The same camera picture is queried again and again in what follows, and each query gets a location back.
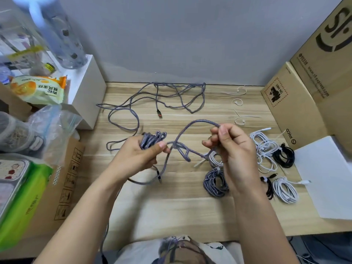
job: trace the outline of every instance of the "white box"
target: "white box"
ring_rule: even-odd
[[[295,165],[319,216],[352,219],[352,159],[327,136],[295,150]]]
[[[93,129],[100,110],[96,104],[103,101],[106,89],[94,56],[88,54],[88,62],[79,69],[64,69],[51,52],[48,53],[62,75],[67,75],[68,84],[62,108],[82,117],[77,129]]]

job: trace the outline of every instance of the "person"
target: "person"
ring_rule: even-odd
[[[216,146],[221,156],[225,178],[235,203],[234,217],[241,248],[237,252],[240,256],[233,256],[220,243],[201,244],[184,235],[130,244],[120,251],[116,264],[240,264],[243,260],[246,264],[298,263],[259,180],[253,141],[233,124],[222,124],[210,132],[211,137],[202,144],[210,149]],[[134,136],[125,141],[35,264],[86,264],[94,261],[115,199],[127,178],[151,168],[157,163],[158,154],[170,152],[164,141],[141,150],[141,140],[142,136]]]

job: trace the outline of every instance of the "fingernail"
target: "fingernail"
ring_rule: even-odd
[[[226,127],[225,127],[224,125],[221,125],[221,126],[220,126],[220,128],[219,128],[219,133],[220,133],[221,135],[224,135],[224,134],[227,133],[227,129],[226,129]]]
[[[158,145],[160,146],[160,148],[164,148],[166,146],[166,143],[164,141],[160,141],[158,142]]]

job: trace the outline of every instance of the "hand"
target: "hand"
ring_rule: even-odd
[[[170,153],[170,149],[164,141],[142,150],[139,147],[142,139],[142,135],[131,136],[124,142],[107,168],[109,173],[127,180],[136,173],[157,164],[156,156],[161,152]]]
[[[243,192],[261,187],[256,146],[244,131],[233,124],[221,124],[210,130],[212,136],[202,144],[217,147],[231,191]]]

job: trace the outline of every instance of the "person's left hand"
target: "person's left hand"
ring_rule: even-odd
[[[156,156],[161,152],[170,153],[164,141],[142,150],[139,147],[142,139],[142,135],[131,136],[124,142],[107,168],[109,173],[127,180],[136,173],[157,164]]]

